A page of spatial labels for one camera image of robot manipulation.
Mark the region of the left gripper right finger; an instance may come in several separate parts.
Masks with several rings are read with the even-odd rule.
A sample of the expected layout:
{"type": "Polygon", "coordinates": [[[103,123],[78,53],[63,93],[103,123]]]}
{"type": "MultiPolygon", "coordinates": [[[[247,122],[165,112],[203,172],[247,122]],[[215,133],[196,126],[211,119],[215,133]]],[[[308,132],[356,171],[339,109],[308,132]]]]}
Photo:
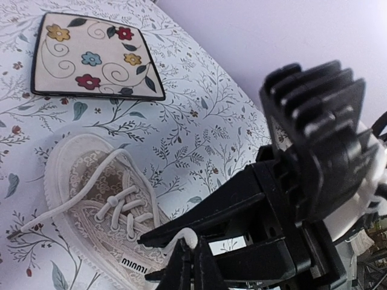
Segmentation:
{"type": "Polygon", "coordinates": [[[207,241],[200,236],[193,252],[194,290],[227,290],[228,287],[207,241]]]}

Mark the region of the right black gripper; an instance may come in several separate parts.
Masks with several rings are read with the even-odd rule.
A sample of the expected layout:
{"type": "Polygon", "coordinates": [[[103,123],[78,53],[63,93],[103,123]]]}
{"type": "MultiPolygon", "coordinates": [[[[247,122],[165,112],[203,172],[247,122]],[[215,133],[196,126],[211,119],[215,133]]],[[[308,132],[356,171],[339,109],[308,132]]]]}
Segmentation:
{"type": "Polygon", "coordinates": [[[346,270],[336,242],[383,210],[385,148],[360,122],[365,81],[331,61],[293,63],[264,81],[260,98],[272,145],[259,151],[273,176],[266,197],[284,240],[260,288],[336,289],[346,270]]]}

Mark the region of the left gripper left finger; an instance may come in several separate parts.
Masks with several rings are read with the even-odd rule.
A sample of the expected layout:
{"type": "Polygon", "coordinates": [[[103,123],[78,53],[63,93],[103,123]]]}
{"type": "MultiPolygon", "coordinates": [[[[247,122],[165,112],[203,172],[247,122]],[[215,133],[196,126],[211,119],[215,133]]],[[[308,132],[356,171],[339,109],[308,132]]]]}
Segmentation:
{"type": "Polygon", "coordinates": [[[189,290],[191,272],[191,249],[184,239],[179,239],[157,290],[189,290]]]}

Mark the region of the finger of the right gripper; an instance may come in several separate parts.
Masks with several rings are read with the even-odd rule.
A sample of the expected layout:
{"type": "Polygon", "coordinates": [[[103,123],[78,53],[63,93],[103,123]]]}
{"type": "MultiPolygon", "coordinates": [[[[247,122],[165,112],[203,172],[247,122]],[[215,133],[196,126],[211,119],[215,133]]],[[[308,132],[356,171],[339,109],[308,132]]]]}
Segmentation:
{"type": "Polygon", "coordinates": [[[254,206],[264,198],[253,166],[247,166],[180,217],[143,234],[139,244],[165,247],[182,229],[190,228],[208,242],[244,235],[254,206]]]}
{"type": "MultiPolygon", "coordinates": [[[[191,283],[194,282],[194,250],[198,244],[198,238],[173,237],[166,246],[155,246],[166,251],[170,248],[173,252],[178,240],[185,240],[192,253],[191,283]]],[[[293,246],[292,237],[269,237],[235,251],[212,255],[226,283],[280,283],[296,274],[293,246]]],[[[146,280],[160,282],[167,265],[161,270],[146,274],[146,280]]]]}

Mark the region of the cream lace sneaker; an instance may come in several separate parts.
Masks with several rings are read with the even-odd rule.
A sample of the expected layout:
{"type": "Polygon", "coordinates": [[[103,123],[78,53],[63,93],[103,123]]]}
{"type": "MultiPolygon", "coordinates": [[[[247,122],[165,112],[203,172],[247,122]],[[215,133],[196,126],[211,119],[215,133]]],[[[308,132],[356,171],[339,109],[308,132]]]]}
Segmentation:
{"type": "Polygon", "coordinates": [[[44,189],[59,233],[81,258],[118,289],[156,288],[145,275],[164,268],[169,253],[138,240],[168,217],[127,150],[70,135],[48,157],[44,189]]]}

